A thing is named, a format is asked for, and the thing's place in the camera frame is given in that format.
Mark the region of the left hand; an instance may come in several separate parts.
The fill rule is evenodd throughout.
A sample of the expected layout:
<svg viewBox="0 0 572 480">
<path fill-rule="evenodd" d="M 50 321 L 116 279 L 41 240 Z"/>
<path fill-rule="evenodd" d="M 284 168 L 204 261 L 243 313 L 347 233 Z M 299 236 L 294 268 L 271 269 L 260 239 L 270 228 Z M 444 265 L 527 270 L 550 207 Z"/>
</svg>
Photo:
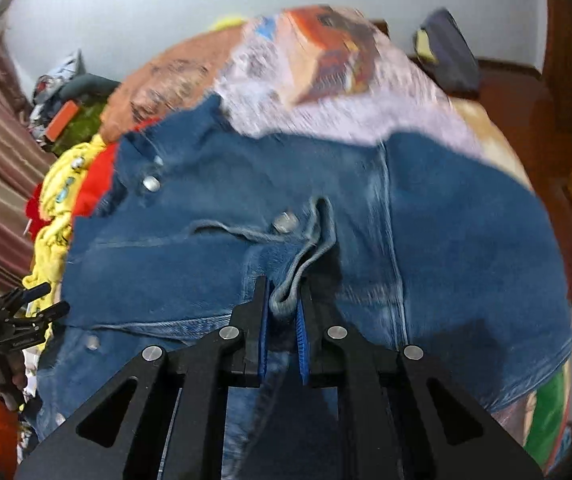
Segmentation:
<svg viewBox="0 0 572 480">
<path fill-rule="evenodd" d="M 15 391 L 24 393 L 24 388 L 28 385 L 26 376 L 26 366 L 24 365 L 24 354 L 14 352 L 2 359 L 10 370 L 10 376 L 5 377 L 0 369 L 0 399 L 4 401 L 6 408 L 11 412 L 16 412 L 24 400 L 15 399 Z"/>
</svg>

